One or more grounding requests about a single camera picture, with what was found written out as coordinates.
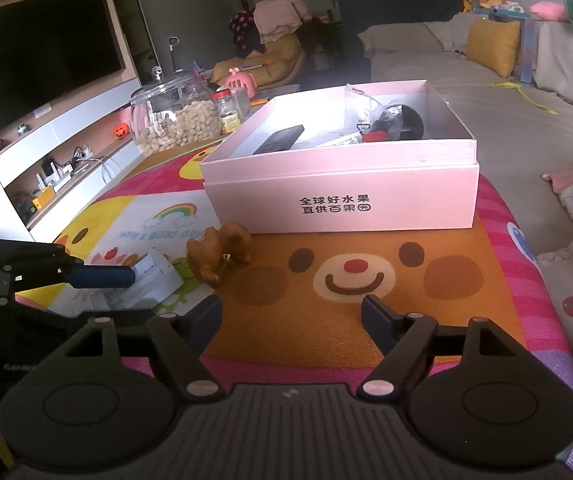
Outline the white battery charger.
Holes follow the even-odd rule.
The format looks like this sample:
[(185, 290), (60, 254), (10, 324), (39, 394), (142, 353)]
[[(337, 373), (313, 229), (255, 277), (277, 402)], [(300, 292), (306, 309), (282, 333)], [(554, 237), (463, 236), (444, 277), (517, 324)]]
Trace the white battery charger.
[(131, 270), (136, 276), (134, 284), (127, 288), (98, 290), (91, 298), (93, 307), (112, 311), (154, 309), (184, 284), (172, 263), (155, 249)]

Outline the brown bear figurine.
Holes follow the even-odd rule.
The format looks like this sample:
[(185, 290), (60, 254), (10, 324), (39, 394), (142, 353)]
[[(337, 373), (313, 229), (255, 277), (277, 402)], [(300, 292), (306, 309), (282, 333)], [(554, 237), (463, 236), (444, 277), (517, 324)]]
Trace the brown bear figurine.
[(186, 244), (187, 264), (194, 277), (216, 289), (228, 266), (252, 261), (251, 233), (236, 222), (226, 222), (219, 229), (209, 226), (199, 239)]

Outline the colourful cartoon play mat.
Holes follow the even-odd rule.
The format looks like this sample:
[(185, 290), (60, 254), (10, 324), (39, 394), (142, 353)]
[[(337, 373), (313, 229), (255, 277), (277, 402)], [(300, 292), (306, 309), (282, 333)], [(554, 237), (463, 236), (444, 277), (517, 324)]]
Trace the colourful cartoon play mat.
[[(76, 327), (1, 397), (0, 479), (573, 479), (571, 352), (485, 178), (469, 229), (247, 230), (252, 261), (228, 266), (213, 289), (186, 258), (190, 238), (222, 226), (202, 158), (119, 184), (51, 244), (84, 266), (163, 254), (184, 284), (146, 309), (155, 314), (219, 297), (224, 320), (201, 361), (224, 395), (178, 400), (148, 359), (119, 354), (115, 326), (87, 320), (120, 312), (93, 307), (112, 288), (18, 292)], [(361, 323), (369, 295), (466, 328), (463, 353), (436, 356), (393, 400), (360, 398), (383, 359)]]

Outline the white tv cabinet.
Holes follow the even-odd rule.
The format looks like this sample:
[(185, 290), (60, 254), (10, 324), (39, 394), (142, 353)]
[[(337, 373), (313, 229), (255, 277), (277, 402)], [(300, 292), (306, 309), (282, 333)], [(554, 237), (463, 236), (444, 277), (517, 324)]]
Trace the white tv cabinet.
[[(0, 6), (14, 1), (20, 0), (0, 0)], [(75, 218), (77, 212), (73, 209), (65, 211), (62, 217), (46, 210), (40, 219), (26, 228), (6, 195), (6, 188), (44, 156), (70, 152), (73, 143), (79, 141), (87, 131), (94, 134), (91, 141), (101, 152), (114, 153), (123, 148), (127, 151), (129, 156), (122, 163), (124, 171), (132, 168), (140, 158), (130, 141), (116, 141), (111, 131), (96, 127), (97, 122), (106, 125), (108, 117), (127, 105), (130, 94), (140, 87), (114, 1), (106, 0), (106, 3), (125, 68), (53, 101), (51, 112), (37, 119), (35, 129), (0, 153), (0, 238), (50, 242)]]

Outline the orange pumpkin toy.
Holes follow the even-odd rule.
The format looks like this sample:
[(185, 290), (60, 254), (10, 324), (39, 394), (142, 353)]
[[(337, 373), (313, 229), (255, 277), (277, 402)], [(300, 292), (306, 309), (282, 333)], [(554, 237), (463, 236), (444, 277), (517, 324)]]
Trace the orange pumpkin toy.
[(128, 136), (129, 133), (130, 133), (130, 127), (126, 122), (121, 122), (113, 129), (113, 136), (115, 136), (116, 139), (126, 138), (126, 136)]

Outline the pink cardboard box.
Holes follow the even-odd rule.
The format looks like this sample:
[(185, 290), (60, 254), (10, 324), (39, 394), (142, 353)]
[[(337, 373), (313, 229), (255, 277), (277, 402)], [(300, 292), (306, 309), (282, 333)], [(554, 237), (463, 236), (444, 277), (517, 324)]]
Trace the pink cardboard box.
[[(412, 106), (424, 138), (333, 145), (355, 98)], [(305, 131), (288, 151), (254, 155), (297, 125)], [(426, 80), (276, 96), (201, 170), (218, 219), (257, 234), (469, 229), (479, 180), (476, 139)]]

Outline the glass jar with nuts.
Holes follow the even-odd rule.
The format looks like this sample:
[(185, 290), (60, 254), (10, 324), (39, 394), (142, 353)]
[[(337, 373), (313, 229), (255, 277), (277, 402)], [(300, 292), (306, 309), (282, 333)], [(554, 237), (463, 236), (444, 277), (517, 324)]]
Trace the glass jar with nuts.
[(130, 129), (144, 156), (220, 136), (218, 107), (200, 77), (184, 70), (165, 77), (160, 66), (152, 76), (130, 98)]

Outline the black round object in box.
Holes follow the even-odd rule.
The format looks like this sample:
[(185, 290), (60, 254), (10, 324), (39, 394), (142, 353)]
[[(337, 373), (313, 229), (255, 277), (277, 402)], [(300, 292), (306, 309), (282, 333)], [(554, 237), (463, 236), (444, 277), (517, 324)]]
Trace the black round object in box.
[(424, 138), (424, 122), (410, 105), (389, 104), (381, 115), (382, 130), (390, 140), (410, 141)]

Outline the small red-lid jar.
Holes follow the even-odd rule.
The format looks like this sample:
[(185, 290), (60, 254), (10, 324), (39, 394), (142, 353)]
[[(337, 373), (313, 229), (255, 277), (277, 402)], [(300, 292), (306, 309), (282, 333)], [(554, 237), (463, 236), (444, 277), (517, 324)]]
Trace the small red-lid jar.
[(230, 134), (236, 131), (242, 124), (242, 118), (236, 98), (231, 91), (227, 88), (217, 90), (213, 93), (213, 99), (218, 108), (221, 133)]

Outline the black phone in box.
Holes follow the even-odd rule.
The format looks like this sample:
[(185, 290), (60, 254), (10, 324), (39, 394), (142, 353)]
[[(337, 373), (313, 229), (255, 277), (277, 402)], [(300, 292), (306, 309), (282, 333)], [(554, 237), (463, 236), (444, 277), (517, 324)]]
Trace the black phone in box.
[(256, 148), (254, 155), (288, 151), (304, 131), (303, 125), (297, 125), (272, 133), (267, 140)]

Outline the black television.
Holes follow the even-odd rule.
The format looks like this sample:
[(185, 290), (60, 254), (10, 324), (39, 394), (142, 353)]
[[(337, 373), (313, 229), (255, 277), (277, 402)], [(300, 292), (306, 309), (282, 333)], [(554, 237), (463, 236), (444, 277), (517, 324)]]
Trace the black television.
[(0, 131), (124, 67), (106, 0), (0, 6)]

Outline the grey sofa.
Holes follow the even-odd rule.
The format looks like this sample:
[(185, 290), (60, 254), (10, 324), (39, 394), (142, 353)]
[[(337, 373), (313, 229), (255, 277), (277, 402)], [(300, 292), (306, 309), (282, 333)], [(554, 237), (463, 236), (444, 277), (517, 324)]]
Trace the grey sofa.
[(573, 163), (573, 105), (528, 87), (499, 89), (489, 68), (449, 52), (434, 30), (449, 23), (375, 25), (360, 32), (358, 51), (372, 81), (425, 79), (477, 140), (481, 173), (513, 212), (535, 254), (573, 238), (573, 222), (543, 175)]

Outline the pink toy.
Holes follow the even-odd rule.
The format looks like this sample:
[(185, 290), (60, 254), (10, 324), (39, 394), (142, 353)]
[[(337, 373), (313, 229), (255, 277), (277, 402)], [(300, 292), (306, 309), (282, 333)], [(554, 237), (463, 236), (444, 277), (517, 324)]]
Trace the pink toy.
[(229, 76), (224, 79), (224, 87), (231, 92), (245, 90), (250, 100), (254, 99), (257, 93), (257, 82), (254, 76), (248, 70), (242, 70), (241, 67), (230, 68)]

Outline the yellow cushion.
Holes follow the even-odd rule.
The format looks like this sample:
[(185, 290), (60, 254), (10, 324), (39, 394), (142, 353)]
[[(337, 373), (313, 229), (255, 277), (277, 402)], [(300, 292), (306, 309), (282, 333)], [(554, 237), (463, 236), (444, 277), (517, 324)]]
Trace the yellow cushion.
[(477, 18), (469, 30), (465, 56), (468, 61), (489, 68), (500, 78), (509, 78), (516, 63), (520, 41), (519, 21), (503, 23)]

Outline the pink clothes pile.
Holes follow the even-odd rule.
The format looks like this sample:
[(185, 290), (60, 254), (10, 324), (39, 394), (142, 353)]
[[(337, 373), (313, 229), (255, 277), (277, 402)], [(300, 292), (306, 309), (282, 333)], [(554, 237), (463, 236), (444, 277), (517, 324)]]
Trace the pink clothes pile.
[(301, 0), (262, 0), (256, 4), (254, 21), (260, 43), (270, 44), (292, 34), (312, 18)]

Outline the dark blue cabinet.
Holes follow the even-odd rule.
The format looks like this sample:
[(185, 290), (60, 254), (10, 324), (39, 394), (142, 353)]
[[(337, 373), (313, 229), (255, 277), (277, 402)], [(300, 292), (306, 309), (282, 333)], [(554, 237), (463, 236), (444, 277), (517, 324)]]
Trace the dark blue cabinet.
[(449, 21), (463, 9), (462, 0), (341, 0), (345, 44), (374, 25)]

